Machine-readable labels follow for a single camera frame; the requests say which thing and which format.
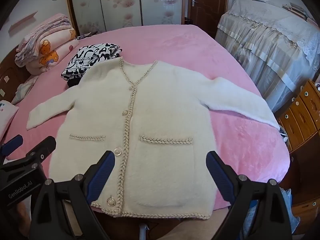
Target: blue gripper pad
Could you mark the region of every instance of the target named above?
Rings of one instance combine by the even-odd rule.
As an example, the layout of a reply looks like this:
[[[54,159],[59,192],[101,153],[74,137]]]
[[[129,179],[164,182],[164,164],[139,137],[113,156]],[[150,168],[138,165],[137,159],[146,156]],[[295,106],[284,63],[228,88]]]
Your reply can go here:
[[[8,157],[16,149],[18,149],[23,144],[23,138],[21,135],[13,137],[10,141],[3,144],[1,147],[1,155]]]
[[[115,162],[115,155],[110,152],[88,184],[88,194],[86,199],[89,204],[99,198],[100,193],[106,184],[113,167],[115,166]]]
[[[208,152],[207,154],[206,164],[223,199],[225,201],[230,202],[230,204],[232,205],[236,200],[236,197],[234,196],[233,183],[231,182],[227,174],[223,171],[223,168],[220,166],[220,164],[218,163],[218,161],[216,160],[216,158],[211,152]]]

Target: drawer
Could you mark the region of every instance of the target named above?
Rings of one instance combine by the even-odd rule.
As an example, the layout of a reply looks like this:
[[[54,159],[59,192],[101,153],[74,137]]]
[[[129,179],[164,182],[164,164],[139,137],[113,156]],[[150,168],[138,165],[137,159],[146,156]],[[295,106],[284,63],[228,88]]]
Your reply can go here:
[[[280,121],[288,134],[292,150],[294,150],[304,142],[304,139],[290,108],[280,117]]]
[[[304,234],[310,228],[318,214],[319,203],[320,199],[316,199],[291,208],[292,214],[295,217],[300,217],[300,223],[294,232],[295,235]]]
[[[304,140],[307,140],[317,129],[300,96],[297,96],[290,109],[299,125]]]
[[[281,123],[281,120],[280,120],[280,119],[278,119],[277,122],[278,122],[279,125],[281,125],[282,127],[284,127],[283,124]],[[286,144],[286,146],[287,146],[287,148],[288,148],[288,151],[289,151],[289,152],[292,152],[292,147],[291,147],[291,144],[290,144],[290,140],[289,140],[289,139],[287,140],[287,142],[286,142],[285,144]]]
[[[304,86],[300,97],[306,105],[316,128],[320,129],[320,97],[310,81]]]

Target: white cloth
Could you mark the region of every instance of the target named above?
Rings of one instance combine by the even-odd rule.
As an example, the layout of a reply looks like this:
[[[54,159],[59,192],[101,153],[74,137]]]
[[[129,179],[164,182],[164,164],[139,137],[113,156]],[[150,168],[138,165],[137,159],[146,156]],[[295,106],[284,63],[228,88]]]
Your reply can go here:
[[[25,98],[37,81],[38,77],[39,76],[34,76],[33,78],[27,80],[24,84],[20,84],[17,88],[16,95],[14,96],[11,104],[15,105],[19,103],[23,98]]]
[[[310,65],[320,53],[320,31],[284,8],[254,0],[235,0],[228,14],[264,24],[285,35],[306,54]]]
[[[69,110],[49,177],[69,180],[118,148],[93,206],[112,216],[208,219],[217,191],[205,164],[207,153],[216,150],[209,109],[235,111],[279,129],[276,119],[262,97],[223,78],[209,80],[159,61],[132,85],[121,61],[94,65],[79,85],[30,112],[27,130]],[[151,66],[123,64],[132,82]]]
[[[319,67],[319,54],[310,66],[285,35],[239,16],[224,14],[215,40],[240,63],[273,112],[298,94]]]

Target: cardigan sleeve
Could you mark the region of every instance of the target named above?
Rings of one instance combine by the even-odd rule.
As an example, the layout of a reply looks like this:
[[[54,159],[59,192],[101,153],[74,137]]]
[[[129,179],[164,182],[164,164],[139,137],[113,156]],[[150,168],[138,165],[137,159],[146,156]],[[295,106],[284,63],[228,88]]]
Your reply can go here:
[[[79,93],[78,86],[73,86],[62,94],[39,104],[30,113],[27,122],[27,130],[41,125],[57,114],[68,111],[74,105],[76,95]]]
[[[212,110],[237,112],[253,120],[267,123],[280,129],[267,102],[261,97],[245,90],[232,82],[218,77],[209,80],[199,77],[197,96],[201,104]]]

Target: pocket trim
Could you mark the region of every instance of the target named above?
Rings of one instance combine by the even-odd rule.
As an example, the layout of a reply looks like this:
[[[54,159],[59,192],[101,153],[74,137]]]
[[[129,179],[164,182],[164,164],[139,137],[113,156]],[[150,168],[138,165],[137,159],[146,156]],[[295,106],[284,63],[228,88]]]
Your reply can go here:
[[[70,134],[70,139],[80,140],[80,141],[104,141],[105,135],[97,135],[97,136],[77,136],[74,134]]]
[[[151,138],[145,135],[140,135],[140,141],[154,144],[172,144],[172,145],[191,145],[192,138],[186,139],[172,139],[172,138]]]

